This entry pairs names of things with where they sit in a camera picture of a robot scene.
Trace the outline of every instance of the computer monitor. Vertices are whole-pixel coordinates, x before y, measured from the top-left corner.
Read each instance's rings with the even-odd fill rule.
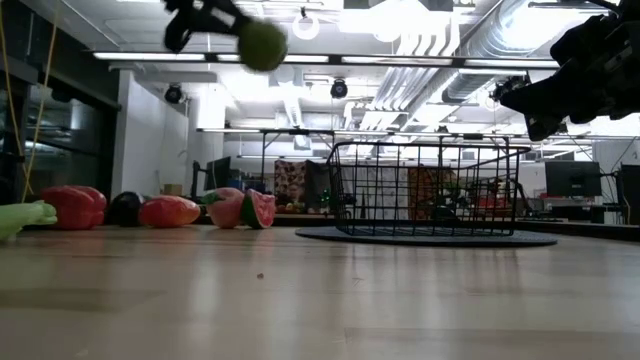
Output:
[[[207,172],[204,181],[205,190],[215,190],[229,186],[231,173],[231,157],[227,156],[207,163]]]
[[[547,195],[601,196],[600,164],[587,161],[545,163]]]

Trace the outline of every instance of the black mat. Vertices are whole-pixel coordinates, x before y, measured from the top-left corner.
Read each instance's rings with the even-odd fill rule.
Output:
[[[333,226],[296,230],[296,235],[312,239],[365,244],[444,247],[531,247],[558,243],[554,235],[515,231],[512,236],[351,236]]]

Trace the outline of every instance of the yellow rope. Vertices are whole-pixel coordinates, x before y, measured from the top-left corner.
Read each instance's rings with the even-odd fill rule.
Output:
[[[51,73],[51,60],[53,59],[53,49],[56,45],[56,33],[58,32],[58,16],[60,15],[60,0],[56,1],[56,12],[53,18],[53,32],[51,33],[51,44],[49,45],[49,58],[47,59],[47,68],[44,72],[44,84],[43,88],[46,89],[49,86],[49,75]],[[40,97],[40,110],[38,111],[38,120],[36,122],[36,131],[33,135],[33,147],[31,148],[31,157],[29,158],[29,167],[27,168],[26,183],[29,183],[31,178],[31,170],[33,169],[33,160],[36,157],[36,144],[38,143],[38,135],[40,133],[40,123],[42,122],[42,114],[44,112],[44,100],[45,97]],[[27,198],[27,187],[25,186],[22,192],[22,202],[24,203]]]
[[[4,14],[2,12],[2,2],[0,1],[0,41],[2,41],[2,59],[4,61],[4,75],[5,81],[7,82],[7,93],[9,95],[9,110],[11,112],[11,121],[13,121],[13,132],[16,136],[16,146],[18,147],[18,155],[21,157],[24,156],[24,152],[22,151],[22,142],[20,141],[20,129],[18,128],[18,122],[16,120],[16,110],[13,105],[13,93],[11,92],[11,75],[9,75],[9,58],[7,56],[7,41],[4,35]],[[27,178],[27,167],[22,163],[22,173],[24,174],[25,179]],[[33,190],[31,189],[31,185],[29,182],[26,182],[27,189],[29,193],[33,194]]]

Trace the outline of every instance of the black wire basket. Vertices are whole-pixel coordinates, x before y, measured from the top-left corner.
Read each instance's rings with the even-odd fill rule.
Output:
[[[505,145],[342,142],[327,164],[336,227],[353,236],[513,235],[520,155]]]

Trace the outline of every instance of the tennis ball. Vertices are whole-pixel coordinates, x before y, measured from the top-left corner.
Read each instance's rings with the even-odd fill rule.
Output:
[[[251,70],[273,71],[287,55],[287,36],[270,22],[252,21],[239,30],[238,54]]]

